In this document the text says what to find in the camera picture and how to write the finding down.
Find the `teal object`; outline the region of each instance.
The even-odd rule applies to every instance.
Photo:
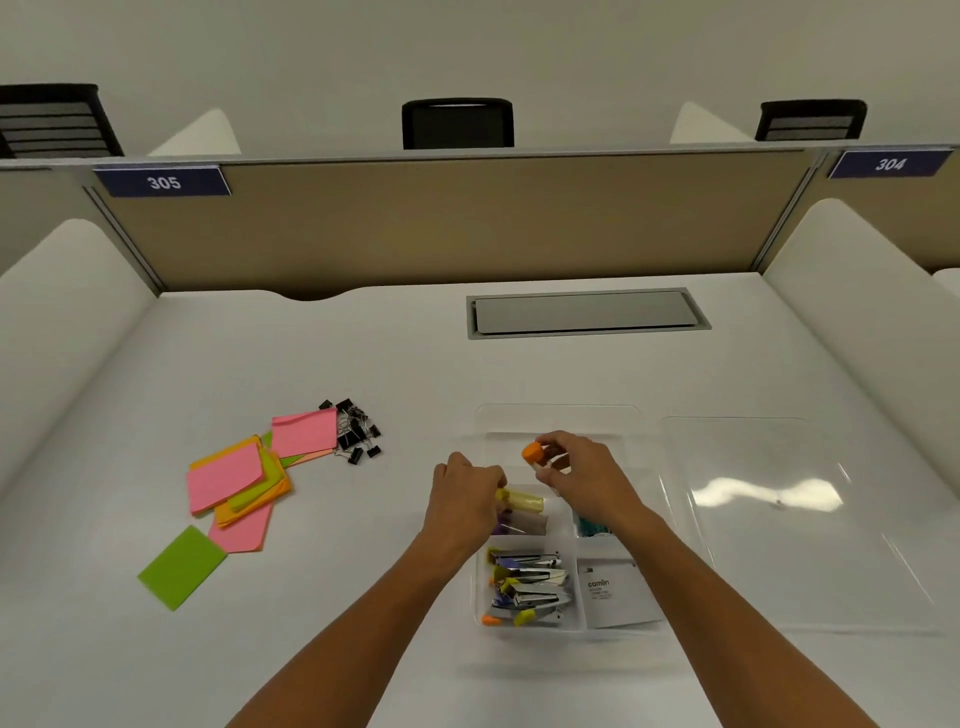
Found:
[[[588,521],[583,516],[577,516],[577,530],[584,538],[596,536],[598,533],[610,533],[610,529],[605,525]]]

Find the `hand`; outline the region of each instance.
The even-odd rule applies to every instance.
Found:
[[[460,452],[433,469],[433,489],[420,538],[459,569],[496,526],[496,489],[507,484],[500,466],[474,468]]]
[[[578,515],[614,534],[653,515],[606,445],[563,430],[541,435],[537,442],[544,445],[546,459],[553,460],[536,468],[537,480],[557,491]],[[570,473],[561,473],[566,468]]]

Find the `pile of sticky notes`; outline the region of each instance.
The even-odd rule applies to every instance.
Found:
[[[180,607],[227,554],[263,548],[275,501],[293,490],[286,469],[336,447],[337,410],[321,409],[274,417],[271,431],[191,464],[188,509],[195,517],[212,511],[213,523],[206,535],[187,526],[140,581],[169,609]]]

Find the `forearm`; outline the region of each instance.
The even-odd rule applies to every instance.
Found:
[[[417,538],[376,584],[247,703],[228,728],[367,725],[455,566]]]
[[[650,511],[616,530],[726,728],[876,728]]]

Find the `orange cap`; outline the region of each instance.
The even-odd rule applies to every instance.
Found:
[[[543,445],[540,443],[530,443],[530,445],[523,449],[521,455],[530,465],[541,463],[545,459]]]

